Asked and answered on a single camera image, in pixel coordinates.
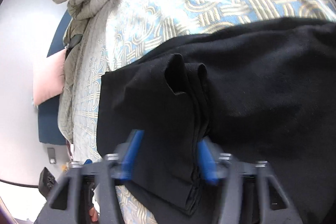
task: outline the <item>bed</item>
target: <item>bed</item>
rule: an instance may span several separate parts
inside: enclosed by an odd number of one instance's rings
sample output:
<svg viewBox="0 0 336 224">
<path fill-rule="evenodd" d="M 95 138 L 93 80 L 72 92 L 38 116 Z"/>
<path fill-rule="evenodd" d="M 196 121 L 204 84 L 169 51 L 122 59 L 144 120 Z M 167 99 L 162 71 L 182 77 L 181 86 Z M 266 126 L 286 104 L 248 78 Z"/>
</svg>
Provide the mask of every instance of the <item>bed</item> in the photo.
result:
<svg viewBox="0 0 336 224">
<path fill-rule="evenodd" d="M 74 160 L 97 161 L 100 78 L 139 59 L 164 41 L 185 34 L 279 17 L 336 21 L 335 0 L 69 0 L 73 21 L 64 35 L 83 34 L 65 65 L 58 126 L 73 143 Z M 117 187 L 126 223 L 156 223 L 125 187 Z"/>
</svg>

